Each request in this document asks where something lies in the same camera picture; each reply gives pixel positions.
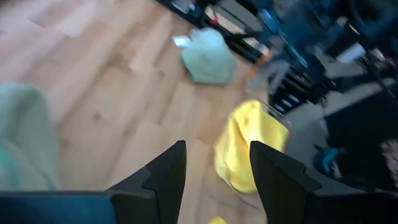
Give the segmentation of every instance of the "black equipment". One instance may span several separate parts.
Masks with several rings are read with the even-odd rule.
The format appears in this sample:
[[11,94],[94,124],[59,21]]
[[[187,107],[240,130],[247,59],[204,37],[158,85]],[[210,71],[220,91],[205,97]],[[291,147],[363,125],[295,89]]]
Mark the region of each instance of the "black equipment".
[[299,161],[252,142],[254,180],[269,224],[389,223],[398,196],[367,193],[330,179]]
[[[179,141],[104,192],[1,192],[1,223],[177,223],[187,165]],[[254,180],[269,224],[387,223],[398,196],[367,193],[252,142]]]
[[178,141],[104,192],[0,192],[0,222],[177,223],[186,168]]
[[[393,96],[382,78],[395,78],[396,65],[387,63],[386,69],[376,68],[371,50],[379,49],[389,62],[398,58],[396,0],[301,0],[283,16],[273,9],[273,0],[235,0],[262,24],[262,30],[246,26],[242,34],[232,34],[224,27],[213,24],[205,14],[207,7],[216,6],[220,0],[157,1],[199,28],[212,27],[220,31],[229,47],[250,62],[255,62],[262,54],[245,43],[244,39],[255,38],[268,48],[274,46],[272,36],[282,39],[284,46],[278,49],[279,54],[273,61],[288,61],[290,70],[277,91],[270,92],[269,97],[271,106],[282,114],[308,101],[318,103],[329,91],[346,92],[366,82],[377,81]],[[341,17],[346,19],[344,24],[337,23]],[[324,66],[312,50],[308,50],[314,45],[333,58],[342,55],[349,57],[355,51],[353,46],[361,48],[364,52],[360,56],[366,72],[360,76],[368,78],[352,79],[344,77],[344,74],[336,79],[326,77]]]

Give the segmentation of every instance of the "mint green towel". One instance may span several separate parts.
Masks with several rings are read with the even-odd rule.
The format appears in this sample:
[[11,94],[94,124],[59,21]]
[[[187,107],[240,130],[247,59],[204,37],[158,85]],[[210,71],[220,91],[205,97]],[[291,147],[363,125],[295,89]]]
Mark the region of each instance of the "mint green towel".
[[58,144],[44,97],[32,85],[1,85],[0,190],[55,189]]
[[196,30],[181,59],[193,82],[221,85],[234,77],[234,56],[223,36],[212,28]]

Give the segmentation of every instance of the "clutter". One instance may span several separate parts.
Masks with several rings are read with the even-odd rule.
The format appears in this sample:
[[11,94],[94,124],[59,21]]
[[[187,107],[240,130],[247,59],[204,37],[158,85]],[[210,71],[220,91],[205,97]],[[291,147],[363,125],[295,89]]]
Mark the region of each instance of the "clutter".
[[193,82],[226,84],[233,78],[234,57],[217,30],[194,30],[192,42],[182,50],[181,59]]
[[58,144],[44,97],[31,85],[0,86],[0,190],[57,190]]
[[383,142],[380,147],[386,159],[387,167],[390,170],[391,178],[395,182],[395,186],[398,187],[398,141],[390,139]]
[[242,193],[256,191],[249,151],[251,141],[260,141],[283,152],[289,130],[262,109],[260,102],[247,101],[238,106],[215,145],[217,174]]

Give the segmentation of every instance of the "white label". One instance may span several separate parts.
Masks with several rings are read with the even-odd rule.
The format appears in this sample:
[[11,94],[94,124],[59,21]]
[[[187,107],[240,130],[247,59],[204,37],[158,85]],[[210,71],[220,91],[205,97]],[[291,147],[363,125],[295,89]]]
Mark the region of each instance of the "white label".
[[188,47],[191,44],[191,39],[187,36],[177,36],[173,37],[174,44],[177,47],[185,48]]

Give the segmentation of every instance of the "light green cloth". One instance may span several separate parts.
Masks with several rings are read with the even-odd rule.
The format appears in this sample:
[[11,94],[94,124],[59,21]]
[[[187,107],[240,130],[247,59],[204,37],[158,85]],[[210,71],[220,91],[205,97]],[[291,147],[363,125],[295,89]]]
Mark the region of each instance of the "light green cloth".
[[0,190],[58,188],[58,144],[44,97],[32,85],[1,85]]
[[206,84],[226,84],[234,76],[234,57],[223,36],[214,29],[198,30],[192,43],[182,50],[181,58],[192,81]]

